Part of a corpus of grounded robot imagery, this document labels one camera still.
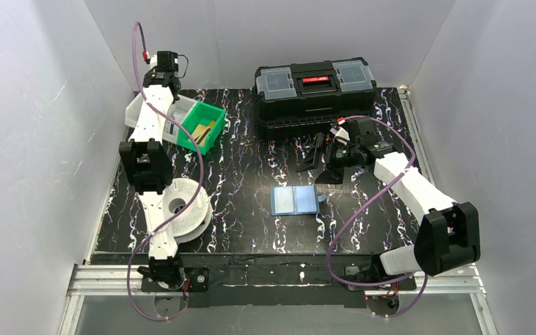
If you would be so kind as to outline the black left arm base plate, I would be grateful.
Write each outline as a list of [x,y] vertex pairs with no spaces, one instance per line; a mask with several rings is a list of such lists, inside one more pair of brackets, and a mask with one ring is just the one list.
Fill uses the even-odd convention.
[[141,266],[137,272],[143,276],[143,292],[206,292],[209,287],[209,269],[206,267],[173,268],[165,273],[151,273]]

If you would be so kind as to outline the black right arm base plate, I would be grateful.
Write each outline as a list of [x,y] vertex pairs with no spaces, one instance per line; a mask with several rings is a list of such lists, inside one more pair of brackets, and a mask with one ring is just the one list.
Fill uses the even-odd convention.
[[401,275],[380,276],[376,271],[371,271],[371,265],[347,266],[342,276],[344,280],[356,283],[378,283],[378,285],[370,286],[346,285],[349,291],[375,291],[376,295],[393,297],[400,292],[417,289],[417,284],[413,277],[393,283],[389,282],[400,277]]

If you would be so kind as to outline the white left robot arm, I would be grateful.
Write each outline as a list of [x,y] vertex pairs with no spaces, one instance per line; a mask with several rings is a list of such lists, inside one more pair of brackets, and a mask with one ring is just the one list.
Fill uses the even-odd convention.
[[127,141],[119,144],[119,154],[129,184],[142,203],[149,234],[149,265],[137,270],[144,277],[164,282],[169,289],[176,290],[184,282],[184,275],[181,261],[177,258],[177,243],[171,225],[165,225],[158,232],[154,230],[172,216],[169,186],[173,166],[163,148],[163,134],[165,116],[180,88],[178,54],[159,51],[151,62],[151,68],[144,76],[143,88],[160,112],[151,109],[146,98],[139,95],[142,105],[135,130]]

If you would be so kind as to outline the gold credit card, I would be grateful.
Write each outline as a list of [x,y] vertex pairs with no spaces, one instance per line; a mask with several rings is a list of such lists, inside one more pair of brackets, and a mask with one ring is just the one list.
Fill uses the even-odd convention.
[[192,133],[195,143],[200,147],[211,146],[216,140],[217,121],[210,121],[207,125],[198,124]]

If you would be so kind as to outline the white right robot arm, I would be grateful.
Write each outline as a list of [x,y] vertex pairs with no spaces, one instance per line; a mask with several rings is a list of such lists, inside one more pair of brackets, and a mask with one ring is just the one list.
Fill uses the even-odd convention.
[[399,282],[418,271],[435,276],[469,265],[481,257],[479,213],[469,202],[458,203],[427,180],[414,166],[416,154],[400,152],[385,142],[367,116],[341,117],[331,125],[330,135],[318,133],[305,159],[303,170],[324,171],[317,184],[341,184],[346,168],[373,166],[373,174],[384,188],[368,200],[372,204],[387,191],[398,196],[419,221],[415,242],[376,253],[369,266],[356,274],[334,279],[359,287]]

